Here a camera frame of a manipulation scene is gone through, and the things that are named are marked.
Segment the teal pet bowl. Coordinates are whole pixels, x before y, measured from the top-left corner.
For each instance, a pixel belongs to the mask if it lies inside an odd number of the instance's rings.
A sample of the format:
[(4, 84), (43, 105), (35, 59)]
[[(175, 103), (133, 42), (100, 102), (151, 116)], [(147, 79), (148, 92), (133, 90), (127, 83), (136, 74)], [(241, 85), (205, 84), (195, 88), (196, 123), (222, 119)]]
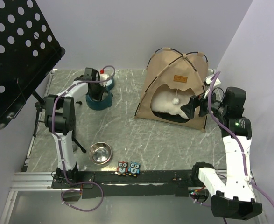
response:
[(86, 94), (86, 102), (89, 108), (101, 111), (112, 106), (113, 94), (111, 90), (114, 88), (115, 82), (111, 80), (104, 83), (88, 83), (88, 93)]

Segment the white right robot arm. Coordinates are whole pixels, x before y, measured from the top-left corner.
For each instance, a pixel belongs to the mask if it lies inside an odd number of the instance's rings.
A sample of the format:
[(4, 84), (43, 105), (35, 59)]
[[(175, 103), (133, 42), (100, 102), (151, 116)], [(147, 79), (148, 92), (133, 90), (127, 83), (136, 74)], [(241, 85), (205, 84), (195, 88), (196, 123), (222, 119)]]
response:
[(216, 94), (209, 98), (204, 93), (191, 96), (181, 110), (188, 118), (212, 112), (221, 130), (226, 153), (226, 182), (222, 182), (213, 165), (197, 162), (192, 168), (192, 183), (204, 185), (211, 196), (211, 211), (215, 217), (249, 220), (262, 213), (251, 186), (250, 146), (252, 127), (243, 116), (246, 91), (228, 87), (223, 100)]

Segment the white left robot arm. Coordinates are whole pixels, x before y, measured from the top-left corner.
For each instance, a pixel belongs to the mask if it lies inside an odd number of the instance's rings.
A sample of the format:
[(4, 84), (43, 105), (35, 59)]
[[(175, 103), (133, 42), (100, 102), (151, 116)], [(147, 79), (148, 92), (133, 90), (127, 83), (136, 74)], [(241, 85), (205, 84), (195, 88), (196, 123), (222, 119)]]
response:
[(98, 70), (85, 68), (84, 74), (75, 78), (68, 88), (45, 99), (44, 122), (54, 138), (58, 157), (56, 175), (70, 188), (77, 186), (80, 178), (72, 146), (76, 126), (75, 103), (87, 93), (93, 94), (103, 88), (102, 82)]

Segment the white fluffy pillow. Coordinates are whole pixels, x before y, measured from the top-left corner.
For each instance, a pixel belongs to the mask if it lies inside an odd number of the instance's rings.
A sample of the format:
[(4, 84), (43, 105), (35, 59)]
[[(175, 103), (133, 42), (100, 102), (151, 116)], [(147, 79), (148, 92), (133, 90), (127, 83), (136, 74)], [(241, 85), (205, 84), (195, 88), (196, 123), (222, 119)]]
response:
[(184, 119), (188, 119), (180, 107), (187, 104), (193, 94), (178, 90), (178, 98), (180, 100), (178, 105), (172, 104), (172, 99), (175, 97), (175, 95), (176, 89), (157, 90), (152, 97), (151, 110), (154, 112), (164, 112), (170, 115), (179, 115)]

